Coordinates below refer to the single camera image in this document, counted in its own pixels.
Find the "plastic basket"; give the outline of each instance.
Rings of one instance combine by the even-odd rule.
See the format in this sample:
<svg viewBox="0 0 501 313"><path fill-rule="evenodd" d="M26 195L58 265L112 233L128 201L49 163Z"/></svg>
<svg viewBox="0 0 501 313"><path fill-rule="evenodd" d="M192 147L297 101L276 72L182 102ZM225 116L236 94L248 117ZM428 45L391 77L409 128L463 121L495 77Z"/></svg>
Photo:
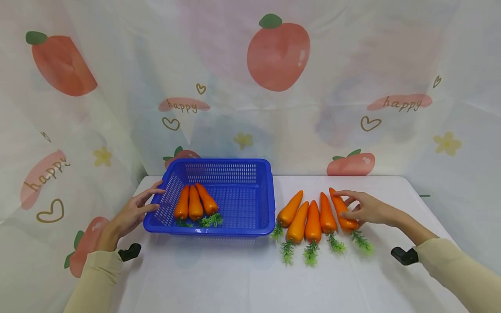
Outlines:
<svg viewBox="0 0 501 313"><path fill-rule="evenodd" d="M176 225L174 210L187 184L202 184L219 206L222 226ZM176 235L258 237L275 227L275 196L271 165L264 159L177 159L170 163L151 203L160 204L144 219L149 232Z"/></svg>

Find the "beige sleeve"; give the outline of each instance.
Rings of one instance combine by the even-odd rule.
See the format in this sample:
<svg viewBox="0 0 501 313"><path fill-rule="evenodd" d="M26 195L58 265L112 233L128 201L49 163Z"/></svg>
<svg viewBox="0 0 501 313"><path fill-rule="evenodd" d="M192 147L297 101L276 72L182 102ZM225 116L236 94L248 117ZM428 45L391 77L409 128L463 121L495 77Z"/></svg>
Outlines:
<svg viewBox="0 0 501 313"><path fill-rule="evenodd" d="M122 259L117 252L89 253L64 313L109 313L121 270Z"/></svg>
<svg viewBox="0 0 501 313"><path fill-rule="evenodd" d="M501 277L496 273L447 239L430 239L414 249L430 276L449 289L468 311L500 311Z"/></svg>

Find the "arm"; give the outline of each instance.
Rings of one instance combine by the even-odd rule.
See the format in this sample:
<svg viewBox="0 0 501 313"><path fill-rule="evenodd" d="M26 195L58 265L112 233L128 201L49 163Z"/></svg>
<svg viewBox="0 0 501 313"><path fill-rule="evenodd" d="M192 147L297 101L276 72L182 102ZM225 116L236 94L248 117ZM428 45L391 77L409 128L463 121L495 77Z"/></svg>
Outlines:
<svg viewBox="0 0 501 313"><path fill-rule="evenodd" d="M348 196L346 205L358 201L344 218L386 224L400 229L416 244L419 261L445 288L449 289L470 312L496 312L501 307L501 277L462 252L450 240L438 238L409 214L364 193L339 191Z"/></svg>
<svg viewBox="0 0 501 313"><path fill-rule="evenodd" d="M402 220L398 228L418 245L414 249L430 276L449 289L468 311L499 310L501 277L412 218Z"/></svg>
<svg viewBox="0 0 501 313"><path fill-rule="evenodd" d="M157 204L145 205L149 197L165 190L156 189L162 181L150 189L131 198L122 210L109 222L96 246L89 253L77 286L66 304L64 313L108 313L113 288L122 270L122 259L118 255L118 240L134 230L143 220L145 213L158 208Z"/></svg>

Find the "white table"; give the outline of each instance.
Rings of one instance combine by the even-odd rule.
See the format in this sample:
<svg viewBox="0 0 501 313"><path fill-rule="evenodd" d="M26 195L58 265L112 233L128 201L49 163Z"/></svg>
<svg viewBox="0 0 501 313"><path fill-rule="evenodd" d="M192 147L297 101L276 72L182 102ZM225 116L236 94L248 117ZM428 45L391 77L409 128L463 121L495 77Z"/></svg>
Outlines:
<svg viewBox="0 0 501 313"><path fill-rule="evenodd" d="M136 194L160 176L145 177ZM300 189L304 201L319 199L328 188L365 191L411 214L438 236L450 238L412 186L402 177L274 177L276 214ZM174 237L147 233L139 226L120 247L142 245L137 259L125 263L112 312L466 312L421 264L402 266L393 247L412 242L398 229L366 224L361 228L375 248L362 255L348 237L344 256L320 242L318 265L306 267L304 242L294 265L280 260L270 238L254 240Z"/></svg>

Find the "right hand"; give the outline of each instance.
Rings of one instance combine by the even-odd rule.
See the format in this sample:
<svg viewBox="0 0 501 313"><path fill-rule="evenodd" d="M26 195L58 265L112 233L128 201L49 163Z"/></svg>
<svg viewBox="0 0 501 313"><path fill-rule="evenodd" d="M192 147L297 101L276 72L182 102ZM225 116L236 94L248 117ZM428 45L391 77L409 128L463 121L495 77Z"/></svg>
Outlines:
<svg viewBox="0 0 501 313"><path fill-rule="evenodd" d="M359 202L353 211L341 213L341 217L343 218L358 219L359 226L362 226L365 222L369 222L396 227L398 221L403 219L406 215L406 213L401 210L386 204L365 192L341 190L335 192L333 196L347 196L348 199L345 200L346 206L349 206L355 201Z"/></svg>

